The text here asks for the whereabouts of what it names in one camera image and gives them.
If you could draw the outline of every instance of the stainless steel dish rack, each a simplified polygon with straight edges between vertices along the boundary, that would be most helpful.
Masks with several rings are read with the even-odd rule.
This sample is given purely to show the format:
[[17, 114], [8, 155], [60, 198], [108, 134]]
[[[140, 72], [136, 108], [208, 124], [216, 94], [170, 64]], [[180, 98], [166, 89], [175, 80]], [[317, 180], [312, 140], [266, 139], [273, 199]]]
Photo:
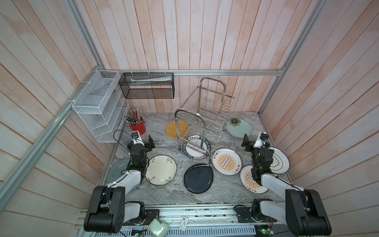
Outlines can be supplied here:
[[[223, 92], [217, 92], [204, 87], [204, 80], [208, 80], [208, 87], [213, 83], [221, 84]], [[209, 156], [209, 164], [211, 163], [212, 150], [216, 149], [225, 131], [226, 117], [234, 101], [233, 96], [226, 95], [225, 93], [226, 85], [223, 81], [210, 77], [204, 77], [200, 80], [200, 85], [190, 94], [183, 105], [175, 111], [178, 150], [181, 150], [183, 144], [189, 145], [192, 149]], [[189, 128], [188, 136], [201, 136], [200, 144], [184, 138], [184, 132], [188, 128], [184, 129], [184, 132], [180, 134], [180, 120], [187, 123], [187, 127]], [[211, 149], [203, 147], [204, 138], [211, 143]]]

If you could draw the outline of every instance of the wire rack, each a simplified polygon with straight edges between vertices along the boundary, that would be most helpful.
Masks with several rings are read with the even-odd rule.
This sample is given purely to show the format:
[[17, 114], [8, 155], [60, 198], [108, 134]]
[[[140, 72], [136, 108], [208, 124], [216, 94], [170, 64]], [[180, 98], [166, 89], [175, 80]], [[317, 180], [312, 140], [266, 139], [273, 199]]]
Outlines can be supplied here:
[[113, 92], [119, 79], [116, 71], [97, 71], [72, 106], [98, 142], [116, 142], [113, 133], [129, 110], [122, 91]]
[[[214, 82], [220, 83], [223, 87], [223, 92], [203, 87], [204, 80], [208, 80], [208, 85]], [[226, 85], [223, 81], [210, 77], [204, 77], [200, 80], [200, 85], [195, 88], [183, 105], [175, 111], [179, 150], [185, 144], [211, 157], [212, 149], [217, 147], [224, 133], [226, 117], [234, 101], [233, 96], [226, 95], [225, 93]], [[184, 134], [180, 134], [180, 120], [188, 124], [189, 135], [200, 135], [202, 137], [200, 144], [188, 141], [184, 138]], [[203, 147], [204, 138], [211, 143], [211, 149]]]
[[77, 113], [101, 114], [120, 80], [117, 71], [99, 70], [72, 105]]

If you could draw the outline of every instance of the black bracket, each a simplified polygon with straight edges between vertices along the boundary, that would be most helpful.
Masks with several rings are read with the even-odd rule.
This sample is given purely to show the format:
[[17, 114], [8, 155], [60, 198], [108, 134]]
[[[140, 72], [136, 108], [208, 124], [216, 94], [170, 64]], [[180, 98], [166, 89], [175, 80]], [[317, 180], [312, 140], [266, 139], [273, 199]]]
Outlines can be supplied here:
[[235, 208], [235, 210], [237, 212], [238, 223], [255, 222], [251, 218], [250, 209], [251, 209], [251, 207], [236, 207]]
[[[155, 217], [159, 216], [159, 209], [147, 209], [145, 210], [145, 223], [142, 225], [148, 226], [154, 220]], [[124, 222], [123, 226], [135, 226], [134, 219]]]

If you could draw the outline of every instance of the marble countertop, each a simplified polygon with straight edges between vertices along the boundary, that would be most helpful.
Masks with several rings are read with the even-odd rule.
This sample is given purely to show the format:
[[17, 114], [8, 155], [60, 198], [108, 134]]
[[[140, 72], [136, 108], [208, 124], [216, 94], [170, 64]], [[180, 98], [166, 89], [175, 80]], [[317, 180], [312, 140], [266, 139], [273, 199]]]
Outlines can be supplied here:
[[[189, 192], [183, 182], [186, 170], [196, 163], [208, 163], [208, 158], [202, 160], [193, 160], [188, 158], [182, 150], [177, 150], [177, 140], [166, 134], [166, 126], [173, 121], [172, 114], [156, 113], [143, 114], [145, 120], [146, 133], [142, 135], [147, 140], [151, 135], [155, 143], [155, 148], [148, 152], [148, 158], [156, 155], [168, 155], [175, 160], [177, 172], [172, 181], [168, 184], [156, 186], [149, 183], [146, 178], [142, 184], [125, 196], [126, 201], [143, 201], [145, 204], [183, 204], [183, 203], [213, 203], [213, 202], [252, 202], [254, 198], [269, 198], [273, 200], [281, 200], [281, 198], [268, 191], [264, 194], [253, 194], [247, 191], [241, 184], [239, 174], [234, 176], [225, 176], [213, 169], [214, 178], [212, 186], [205, 193], [193, 194]], [[230, 118], [240, 118], [247, 121], [252, 127], [252, 134], [249, 140], [255, 141], [258, 133], [263, 131], [263, 127], [259, 121], [258, 114], [253, 112], [231, 112]], [[132, 130], [125, 125], [125, 131], [130, 133]], [[235, 150], [242, 158], [243, 166], [251, 164], [251, 156], [249, 152], [245, 152], [241, 147], [242, 138], [235, 138], [227, 131], [222, 135], [218, 147], [228, 147]], [[123, 133], [120, 142], [126, 144], [130, 141], [130, 136]], [[129, 158], [128, 152], [122, 146], [118, 146], [113, 160], [113, 164], [121, 159]]]

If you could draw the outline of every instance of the ceramic plate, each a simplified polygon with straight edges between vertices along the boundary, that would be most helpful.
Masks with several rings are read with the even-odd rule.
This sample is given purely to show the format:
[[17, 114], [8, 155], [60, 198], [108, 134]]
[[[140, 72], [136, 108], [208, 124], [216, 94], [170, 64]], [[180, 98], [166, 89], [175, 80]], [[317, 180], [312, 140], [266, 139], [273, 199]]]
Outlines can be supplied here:
[[150, 160], [146, 179], [154, 185], [170, 182], [176, 174], [176, 163], [167, 155], [157, 155]]
[[242, 167], [241, 157], [229, 148], [217, 149], [212, 156], [214, 168], [224, 175], [235, 175]]
[[[196, 143], [198, 145], [201, 144], [201, 139], [202, 138], [199, 135], [194, 135], [194, 136], [190, 136], [187, 138], [188, 141], [191, 141], [191, 142]], [[211, 149], [211, 143], [206, 138], [204, 138], [204, 141], [203, 141], [203, 148], [208, 149], [208, 150]], [[187, 144], [187, 145], [183, 144], [183, 151], [184, 151], [184, 154], [186, 154], [186, 156], [188, 156], [191, 159], [195, 159], [195, 160], [200, 160], [200, 159], [203, 159], [207, 156], [201, 152], [200, 148], [195, 147], [191, 144]]]
[[252, 165], [246, 165], [241, 169], [240, 180], [242, 185], [252, 193], [263, 194], [267, 192], [268, 188], [260, 186], [253, 180], [253, 177], [251, 176], [251, 168], [253, 168]]
[[116, 164], [114, 164], [109, 170], [108, 175], [106, 176], [105, 183], [109, 184], [111, 182], [114, 182], [115, 180], [120, 178], [123, 174], [125, 174], [128, 163], [129, 163], [129, 158], [122, 159], [118, 161]]
[[250, 124], [243, 119], [232, 118], [226, 122], [226, 130], [230, 135], [243, 138], [245, 133], [250, 136], [253, 129]]
[[196, 164], [188, 168], [184, 174], [184, 185], [191, 193], [207, 191], [213, 182], [213, 170], [207, 164]]
[[270, 149], [274, 150], [274, 161], [271, 163], [271, 171], [275, 174], [284, 174], [290, 169], [290, 161], [281, 150], [274, 147], [270, 147]]

